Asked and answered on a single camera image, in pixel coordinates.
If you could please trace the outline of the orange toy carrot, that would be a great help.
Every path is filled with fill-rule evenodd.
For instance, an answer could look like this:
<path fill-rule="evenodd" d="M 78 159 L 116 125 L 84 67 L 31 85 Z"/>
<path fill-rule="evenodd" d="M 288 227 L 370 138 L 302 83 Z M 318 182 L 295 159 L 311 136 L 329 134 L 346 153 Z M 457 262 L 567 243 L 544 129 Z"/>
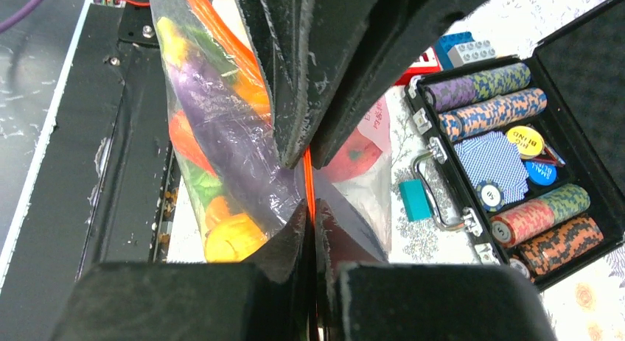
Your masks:
<path fill-rule="evenodd" d="M 170 119 L 169 135 L 174 149 L 180 155 L 205 172 L 208 172 L 211 176 L 216 177 L 211 164 L 196 141 L 189 121 L 182 110 L 175 112 Z"/>

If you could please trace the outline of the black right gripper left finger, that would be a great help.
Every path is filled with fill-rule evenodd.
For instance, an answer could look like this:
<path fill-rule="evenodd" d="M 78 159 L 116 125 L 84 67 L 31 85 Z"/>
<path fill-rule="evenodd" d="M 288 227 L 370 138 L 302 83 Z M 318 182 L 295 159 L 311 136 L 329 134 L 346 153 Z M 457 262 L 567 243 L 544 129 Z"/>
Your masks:
<path fill-rule="evenodd" d="M 74 287 L 53 340 L 305 340 L 310 228 L 300 203 L 237 263 L 105 263 Z"/>

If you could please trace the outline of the yellow toy bell pepper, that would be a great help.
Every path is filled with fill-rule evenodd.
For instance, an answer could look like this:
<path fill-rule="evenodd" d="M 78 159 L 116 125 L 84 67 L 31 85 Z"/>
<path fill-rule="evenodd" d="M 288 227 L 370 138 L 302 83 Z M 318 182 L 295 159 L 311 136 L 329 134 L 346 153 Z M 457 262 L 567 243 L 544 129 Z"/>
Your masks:
<path fill-rule="evenodd" d="M 213 228 L 204 243 L 209 262 L 237 262 L 248 258 L 268 240 L 247 214 L 228 217 Z"/>

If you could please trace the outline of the purple toy eggplant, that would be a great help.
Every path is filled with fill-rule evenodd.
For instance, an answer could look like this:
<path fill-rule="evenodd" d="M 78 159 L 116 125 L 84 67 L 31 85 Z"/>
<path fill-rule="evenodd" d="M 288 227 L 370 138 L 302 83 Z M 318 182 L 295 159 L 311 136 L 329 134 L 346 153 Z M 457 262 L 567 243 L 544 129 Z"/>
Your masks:
<path fill-rule="evenodd" d="M 202 54 L 177 67 L 164 61 L 192 132 L 229 194 L 266 233 L 291 218 L 301 197 L 295 175 L 280 167 L 271 128 Z"/>

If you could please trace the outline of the red toy apple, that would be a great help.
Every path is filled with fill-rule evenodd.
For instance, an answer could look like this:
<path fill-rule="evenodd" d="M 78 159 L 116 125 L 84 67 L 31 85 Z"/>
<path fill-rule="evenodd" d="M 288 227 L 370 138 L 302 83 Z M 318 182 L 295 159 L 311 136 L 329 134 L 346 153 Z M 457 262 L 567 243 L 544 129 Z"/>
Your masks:
<path fill-rule="evenodd" d="M 321 172 L 331 183 L 351 180 L 367 172 L 382 153 L 370 138 L 356 129 Z"/>

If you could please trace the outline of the clear zip top bag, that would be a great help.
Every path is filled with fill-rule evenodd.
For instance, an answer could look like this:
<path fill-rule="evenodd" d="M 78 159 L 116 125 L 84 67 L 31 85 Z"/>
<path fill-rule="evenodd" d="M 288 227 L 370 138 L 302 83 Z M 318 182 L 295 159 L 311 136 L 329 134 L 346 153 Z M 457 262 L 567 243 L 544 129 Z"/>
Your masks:
<path fill-rule="evenodd" d="M 316 196 L 376 260 L 391 249 L 390 116 L 360 99 L 355 57 L 379 0 L 150 0 L 173 120 L 221 180 L 254 238 Z"/>

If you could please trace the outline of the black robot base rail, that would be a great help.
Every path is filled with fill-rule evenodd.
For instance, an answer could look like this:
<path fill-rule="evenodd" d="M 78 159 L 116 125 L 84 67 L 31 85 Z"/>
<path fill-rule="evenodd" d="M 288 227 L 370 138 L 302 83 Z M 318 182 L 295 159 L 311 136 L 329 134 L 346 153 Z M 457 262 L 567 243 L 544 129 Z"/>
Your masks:
<path fill-rule="evenodd" d="M 172 147 L 148 7 L 90 6 L 1 251 L 1 338 L 46 340 L 76 280 L 152 262 Z"/>

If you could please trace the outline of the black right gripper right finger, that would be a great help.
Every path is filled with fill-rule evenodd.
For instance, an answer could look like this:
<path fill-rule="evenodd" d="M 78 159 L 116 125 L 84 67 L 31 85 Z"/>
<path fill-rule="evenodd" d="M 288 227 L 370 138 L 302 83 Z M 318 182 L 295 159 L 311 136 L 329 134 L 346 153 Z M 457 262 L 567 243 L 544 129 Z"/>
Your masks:
<path fill-rule="evenodd" d="M 318 200 L 318 322 L 325 340 L 554 340 L 537 290 L 509 267 L 388 264 Z"/>

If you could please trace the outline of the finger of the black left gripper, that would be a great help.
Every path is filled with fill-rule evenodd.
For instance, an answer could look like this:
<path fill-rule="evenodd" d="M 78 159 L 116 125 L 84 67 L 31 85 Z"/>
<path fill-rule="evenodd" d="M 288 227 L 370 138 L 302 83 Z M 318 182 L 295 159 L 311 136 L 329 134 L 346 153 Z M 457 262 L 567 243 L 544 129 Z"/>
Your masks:
<path fill-rule="evenodd" d="M 449 27 L 488 0 L 379 0 L 311 143 L 320 169 L 408 67 Z"/>
<path fill-rule="evenodd" d="M 236 0 L 270 99 L 279 163 L 310 145 L 379 0 Z"/>

